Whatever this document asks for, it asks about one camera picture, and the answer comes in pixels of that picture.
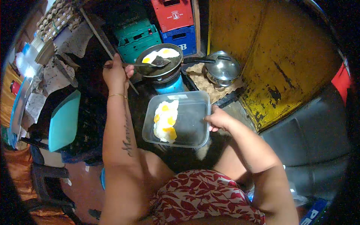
floral fabric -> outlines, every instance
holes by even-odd
[[[212,170],[189,170],[175,175],[151,201],[155,224],[228,215],[265,225],[265,214],[250,204],[234,180]]]

red plastic crate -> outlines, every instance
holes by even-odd
[[[162,32],[194,25],[190,0],[151,0]]]

fried egg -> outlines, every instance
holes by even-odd
[[[157,54],[158,54],[157,51],[151,52],[150,54],[148,54],[143,58],[142,63],[152,63],[155,60]]]
[[[179,55],[180,53],[175,49],[163,48],[158,51],[158,56],[164,59],[178,57]]]
[[[173,126],[177,119],[178,106],[178,100],[171,103],[163,101],[155,110],[154,135],[163,142],[168,141],[170,144],[175,142],[177,135]]]

metal spatula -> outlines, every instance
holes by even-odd
[[[134,65],[134,66],[164,67],[167,64],[169,64],[170,62],[171,62],[171,60],[169,60],[169,59],[156,58],[152,63],[123,63],[122,66],[126,67],[128,65]],[[103,68],[111,69],[112,64],[103,65]]]

forearm tattoo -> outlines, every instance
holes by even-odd
[[[126,140],[123,140],[124,147],[122,149],[127,151],[128,156],[132,157],[132,147],[131,147],[131,138],[130,138],[130,130],[129,130],[129,121],[127,119],[127,110],[126,110],[126,100],[124,100],[124,109],[125,109],[125,121],[126,124],[124,126],[126,132]]]

